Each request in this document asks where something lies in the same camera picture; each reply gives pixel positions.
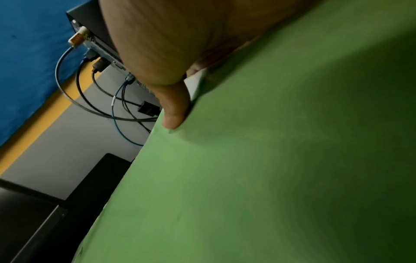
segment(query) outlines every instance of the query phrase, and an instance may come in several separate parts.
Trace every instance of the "finger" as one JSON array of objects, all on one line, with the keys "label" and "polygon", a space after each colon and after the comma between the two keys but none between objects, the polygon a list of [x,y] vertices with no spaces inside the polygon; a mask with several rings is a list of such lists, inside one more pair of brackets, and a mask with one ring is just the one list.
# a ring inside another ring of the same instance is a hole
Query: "finger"
[{"label": "finger", "polygon": [[177,128],[188,115],[191,103],[183,80],[168,86],[148,85],[147,87],[156,95],[165,111],[162,125],[167,129]]}]

